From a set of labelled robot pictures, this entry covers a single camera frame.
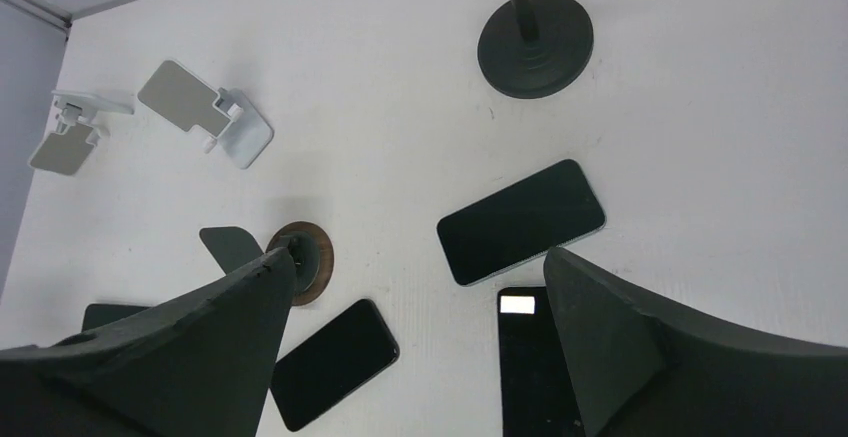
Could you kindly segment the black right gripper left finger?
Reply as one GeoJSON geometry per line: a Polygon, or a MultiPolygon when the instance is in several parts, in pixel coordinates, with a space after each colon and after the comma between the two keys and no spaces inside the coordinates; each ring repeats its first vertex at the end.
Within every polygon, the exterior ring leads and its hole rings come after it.
{"type": "Polygon", "coordinates": [[[1,353],[5,436],[252,436],[292,307],[268,252],[194,291],[49,347],[1,353]]]}

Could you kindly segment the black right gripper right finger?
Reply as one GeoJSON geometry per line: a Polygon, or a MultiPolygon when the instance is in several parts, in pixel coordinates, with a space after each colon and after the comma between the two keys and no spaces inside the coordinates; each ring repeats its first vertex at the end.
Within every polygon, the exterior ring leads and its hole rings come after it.
{"type": "Polygon", "coordinates": [[[847,351],[738,325],[559,247],[543,273],[589,436],[843,436],[847,351]]]}

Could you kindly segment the wooden base phone stand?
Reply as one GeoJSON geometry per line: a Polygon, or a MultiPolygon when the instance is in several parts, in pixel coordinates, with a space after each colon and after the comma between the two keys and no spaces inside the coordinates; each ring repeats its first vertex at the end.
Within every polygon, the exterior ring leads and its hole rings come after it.
{"type": "Polygon", "coordinates": [[[206,227],[199,238],[225,273],[259,258],[268,251],[284,248],[295,266],[292,305],[301,307],[315,301],[328,286],[334,268],[334,250],[328,234],[307,221],[291,222],[279,229],[262,249],[254,236],[236,226],[206,227]]]}

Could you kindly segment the white folding phone stand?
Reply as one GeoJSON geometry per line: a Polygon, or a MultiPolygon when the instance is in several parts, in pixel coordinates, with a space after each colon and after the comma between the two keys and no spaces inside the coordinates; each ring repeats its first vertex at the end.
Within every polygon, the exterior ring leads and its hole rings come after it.
{"type": "Polygon", "coordinates": [[[235,167],[249,168],[274,130],[239,89],[214,89],[174,60],[165,60],[137,93],[150,110],[185,133],[204,131],[204,151],[219,147],[235,167]]]}

